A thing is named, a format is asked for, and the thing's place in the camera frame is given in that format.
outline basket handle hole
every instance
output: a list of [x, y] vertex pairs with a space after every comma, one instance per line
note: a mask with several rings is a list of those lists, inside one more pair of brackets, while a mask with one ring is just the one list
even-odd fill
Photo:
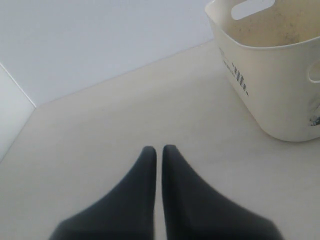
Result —
[[320, 83], [320, 60], [312, 65], [309, 71], [309, 78], [313, 83]]
[[272, 7], [275, 2], [276, 0], [247, 0], [234, 6], [231, 16], [234, 20], [240, 20]]

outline white plastic basket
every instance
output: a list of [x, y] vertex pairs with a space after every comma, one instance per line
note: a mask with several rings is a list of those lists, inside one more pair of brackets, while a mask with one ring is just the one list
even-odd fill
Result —
[[[250, 12], [265, 1], [268, 8], [233, 18], [237, 8]], [[205, 8], [229, 81], [280, 140], [320, 137], [319, 10], [318, 0], [215, 0]]]

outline dirt inside basket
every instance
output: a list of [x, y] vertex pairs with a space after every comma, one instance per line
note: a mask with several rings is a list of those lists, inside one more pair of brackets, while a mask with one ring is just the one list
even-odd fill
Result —
[[291, 45], [320, 36], [320, 0], [277, 0], [275, 5], [237, 20], [225, 29], [252, 47]]

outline white wall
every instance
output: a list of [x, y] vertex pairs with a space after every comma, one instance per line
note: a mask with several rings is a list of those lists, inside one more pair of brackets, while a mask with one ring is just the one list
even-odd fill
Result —
[[35, 109], [0, 65], [0, 162]]
[[40, 105], [209, 41], [208, 2], [2, 0], [0, 62]]

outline beige floor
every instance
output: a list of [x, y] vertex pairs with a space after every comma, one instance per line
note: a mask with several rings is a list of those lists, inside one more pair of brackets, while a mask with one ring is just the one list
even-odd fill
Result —
[[44, 240], [106, 194], [145, 145], [158, 151], [156, 238], [164, 240], [161, 153], [176, 144], [217, 190], [320, 239], [320, 140], [266, 135], [224, 77], [214, 42], [38, 108], [0, 165], [0, 239]]

